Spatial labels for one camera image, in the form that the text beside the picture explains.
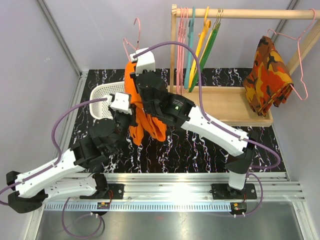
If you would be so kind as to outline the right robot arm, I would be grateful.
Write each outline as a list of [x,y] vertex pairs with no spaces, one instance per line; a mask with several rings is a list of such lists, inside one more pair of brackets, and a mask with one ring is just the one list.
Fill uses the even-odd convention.
[[251,141],[257,138],[254,132],[235,129],[203,112],[192,100],[168,92],[165,82],[153,71],[126,73],[124,89],[131,96],[131,104],[135,105],[137,125],[154,138],[162,140],[168,126],[181,128],[228,152],[225,164],[229,172],[228,184],[212,189],[213,195],[220,199],[248,196],[246,181],[254,155]]

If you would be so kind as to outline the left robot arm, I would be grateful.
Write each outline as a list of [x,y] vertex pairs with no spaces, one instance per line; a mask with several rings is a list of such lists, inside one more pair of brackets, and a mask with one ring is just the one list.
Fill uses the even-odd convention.
[[110,156],[118,154],[126,142],[129,128],[135,123],[132,114],[116,111],[112,119],[100,120],[88,130],[86,137],[60,157],[29,172],[7,173],[6,182],[13,191],[7,196],[8,206],[15,212],[24,214],[39,209],[50,200],[110,197],[107,179],[100,171],[84,179],[63,179],[69,174],[96,167]]

